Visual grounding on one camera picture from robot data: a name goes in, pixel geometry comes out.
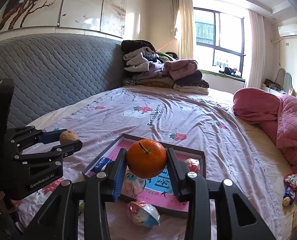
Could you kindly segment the blue red foil egg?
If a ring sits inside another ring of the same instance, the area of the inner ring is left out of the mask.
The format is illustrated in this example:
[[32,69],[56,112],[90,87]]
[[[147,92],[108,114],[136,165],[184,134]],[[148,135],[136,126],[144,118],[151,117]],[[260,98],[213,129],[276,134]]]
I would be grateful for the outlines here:
[[138,226],[152,228],[160,225],[160,214],[151,204],[133,201],[127,204],[128,217]]

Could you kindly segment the blossom wall painting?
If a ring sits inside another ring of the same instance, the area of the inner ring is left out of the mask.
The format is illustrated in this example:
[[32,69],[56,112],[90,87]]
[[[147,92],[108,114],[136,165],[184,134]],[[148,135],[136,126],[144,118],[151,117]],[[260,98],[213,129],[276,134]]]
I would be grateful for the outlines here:
[[0,33],[30,27],[61,27],[123,37],[126,3],[127,0],[8,0]]

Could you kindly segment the pink strawberry bed sheet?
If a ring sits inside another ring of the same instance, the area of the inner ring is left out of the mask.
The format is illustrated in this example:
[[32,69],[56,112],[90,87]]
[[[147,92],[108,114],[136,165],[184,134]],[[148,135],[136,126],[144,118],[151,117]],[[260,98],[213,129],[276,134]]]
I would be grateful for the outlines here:
[[122,134],[204,152],[206,177],[231,179],[258,210],[277,239],[289,239],[293,210],[282,207],[283,177],[291,167],[258,126],[232,111],[232,95],[210,90],[185,94],[145,86],[102,92],[56,111],[31,125],[47,131],[68,129],[83,148],[64,160],[64,178],[83,179],[82,171]]

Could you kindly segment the beige left curtain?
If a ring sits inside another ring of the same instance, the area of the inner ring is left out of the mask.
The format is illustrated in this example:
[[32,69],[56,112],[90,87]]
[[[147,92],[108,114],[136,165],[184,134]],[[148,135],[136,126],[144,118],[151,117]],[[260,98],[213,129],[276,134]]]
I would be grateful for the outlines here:
[[193,1],[171,0],[173,18],[173,37],[178,41],[180,59],[192,59],[195,44],[193,29]]

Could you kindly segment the black framed window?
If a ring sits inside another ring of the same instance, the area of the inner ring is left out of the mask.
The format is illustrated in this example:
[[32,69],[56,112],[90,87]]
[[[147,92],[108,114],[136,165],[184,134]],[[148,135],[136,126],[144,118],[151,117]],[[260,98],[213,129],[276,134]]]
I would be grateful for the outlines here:
[[200,68],[240,79],[245,58],[244,17],[198,7],[193,16],[193,55]]

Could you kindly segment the cream chiffon scrunchie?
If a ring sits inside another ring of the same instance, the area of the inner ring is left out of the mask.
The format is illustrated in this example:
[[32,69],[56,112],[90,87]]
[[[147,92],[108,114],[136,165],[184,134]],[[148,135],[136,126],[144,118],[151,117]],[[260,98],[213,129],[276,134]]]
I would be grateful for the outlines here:
[[123,186],[121,193],[129,196],[136,197],[138,194],[144,191],[146,186],[146,180],[134,175],[129,168],[126,169]]

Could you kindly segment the beige walnut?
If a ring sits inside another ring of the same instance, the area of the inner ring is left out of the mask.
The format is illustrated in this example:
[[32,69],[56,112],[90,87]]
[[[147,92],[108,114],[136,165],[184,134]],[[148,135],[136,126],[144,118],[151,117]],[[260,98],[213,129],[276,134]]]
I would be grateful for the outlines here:
[[59,136],[59,141],[61,144],[66,144],[79,139],[79,136],[73,131],[64,131]]

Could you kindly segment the pink quilted duvet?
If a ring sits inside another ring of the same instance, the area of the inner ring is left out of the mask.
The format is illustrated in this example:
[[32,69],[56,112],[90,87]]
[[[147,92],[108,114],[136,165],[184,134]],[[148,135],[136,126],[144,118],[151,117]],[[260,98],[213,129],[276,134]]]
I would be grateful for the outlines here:
[[241,120],[258,125],[297,174],[297,98],[242,88],[234,94],[232,109]]

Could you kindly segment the grey quilted headboard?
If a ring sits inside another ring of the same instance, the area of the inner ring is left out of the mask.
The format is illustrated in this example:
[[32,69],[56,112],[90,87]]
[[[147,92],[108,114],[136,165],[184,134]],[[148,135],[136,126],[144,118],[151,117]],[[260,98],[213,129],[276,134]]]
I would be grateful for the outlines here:
[[0,41],[0,79],[14,81],[8,127],[121,87],[121,43],[79,34],[31,34]]

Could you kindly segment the small toy figures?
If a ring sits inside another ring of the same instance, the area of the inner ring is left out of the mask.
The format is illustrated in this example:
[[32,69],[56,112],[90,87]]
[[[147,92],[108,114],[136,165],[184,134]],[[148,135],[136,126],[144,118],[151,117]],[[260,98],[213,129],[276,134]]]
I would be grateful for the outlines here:
[[282,205],[287,207],[297,200],[297,174],[292,173],[284,176],[283,183],[285,185],[285,192],[283,195]]

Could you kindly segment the orange mandarin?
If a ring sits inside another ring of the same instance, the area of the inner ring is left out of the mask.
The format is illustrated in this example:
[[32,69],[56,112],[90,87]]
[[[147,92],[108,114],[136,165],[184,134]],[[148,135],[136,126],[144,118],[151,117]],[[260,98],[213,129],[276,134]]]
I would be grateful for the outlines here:
[[154,140],[142,139],[127,150],[126,161],[132,174],[142,179],[159,175],[166,167],[166,150]]

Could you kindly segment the white air conditioner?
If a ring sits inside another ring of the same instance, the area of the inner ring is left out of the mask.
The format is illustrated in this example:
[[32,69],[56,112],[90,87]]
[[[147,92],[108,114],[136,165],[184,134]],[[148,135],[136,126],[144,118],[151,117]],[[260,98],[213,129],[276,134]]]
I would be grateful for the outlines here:
[[280,26],[278,32],[281,38],[297,37],[297,23]]

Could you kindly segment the white right curtain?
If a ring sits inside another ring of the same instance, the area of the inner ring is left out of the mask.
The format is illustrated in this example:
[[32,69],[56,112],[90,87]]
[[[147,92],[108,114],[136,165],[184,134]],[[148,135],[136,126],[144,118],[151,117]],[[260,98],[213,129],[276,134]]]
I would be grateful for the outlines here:
[[248,9],[246,17],[246,87],[261,88],[266,59],[264,18]]

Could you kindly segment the pile of folded clothes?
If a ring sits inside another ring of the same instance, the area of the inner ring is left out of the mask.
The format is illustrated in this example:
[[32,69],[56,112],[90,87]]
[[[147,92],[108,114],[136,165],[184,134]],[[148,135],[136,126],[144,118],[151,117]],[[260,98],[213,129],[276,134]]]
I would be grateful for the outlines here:
[[126,76],[122,81],[123,86],[143,85],[209,94],[209,84],[203,80],[196,60],[179,60],[176,55],[160,53],[145,40],[124,40],[121,50]]

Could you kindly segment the blue snack packet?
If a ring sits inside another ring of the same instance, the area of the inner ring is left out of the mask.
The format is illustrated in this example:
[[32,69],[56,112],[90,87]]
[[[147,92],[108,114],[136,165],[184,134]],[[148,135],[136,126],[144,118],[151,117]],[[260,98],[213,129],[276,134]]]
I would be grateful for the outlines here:
[[101,157],[97,161],[97,163],[93,166],[93,168],[91,169],[91,172],[93,172],[93,173],[102,172],[106,168],[106,165],[111,162],[112,162],[112,159],[107,158],[107,157]]

